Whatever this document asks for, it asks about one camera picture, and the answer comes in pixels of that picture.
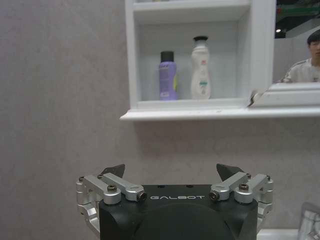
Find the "person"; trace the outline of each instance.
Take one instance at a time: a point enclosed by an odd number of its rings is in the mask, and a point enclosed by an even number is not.
[[[308,37],[307,44],[311,58],[294,64],[281,83],[320,82],[320,29]]]

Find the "gray wall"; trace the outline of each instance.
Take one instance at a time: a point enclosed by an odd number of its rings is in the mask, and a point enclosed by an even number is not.
[[[277,38],[274,40],[273,82],[278,83],[295,63],[293,61],[293,38]]]
[[[268,173],[268,228],[319,203],[319,118],[120,122],[129,107],[124,1],[0,1],[0,238],[95,239],[78,176],[125,163],[143,184],[210,184],[216,163]]]

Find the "hex screw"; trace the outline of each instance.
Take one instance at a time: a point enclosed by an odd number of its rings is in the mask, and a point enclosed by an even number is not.
[[[116,185],[113,185],[113,184],[108,185],[107,191],[108,191],[108,192],[116,192],[116,191],[117,191],[117,186],[116,186]]]
[[[211,201],[216,202],[219,200],[220,195],[217,191],[212,191],[209,193],[209,198],[211,199]]]
[[[138,202],[143,202],[147,199],[147,194],[144,191],[138,192],[138,194],[136,195],[136,200]]]
[[[248,184],[245,184],[245,183],[239,184],[239,190],[241,190],[243,192],[248,192],[249,191]]]

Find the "white countertop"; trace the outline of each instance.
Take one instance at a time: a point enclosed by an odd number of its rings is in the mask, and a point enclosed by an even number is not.
[[[297,240],[297,229],[262,229],[257,240]]]

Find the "purple bottle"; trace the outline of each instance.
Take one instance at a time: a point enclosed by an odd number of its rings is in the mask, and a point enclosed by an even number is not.
[[[160,99],[177,100],[177,65],[173,51],[161,52],[159,65]]]

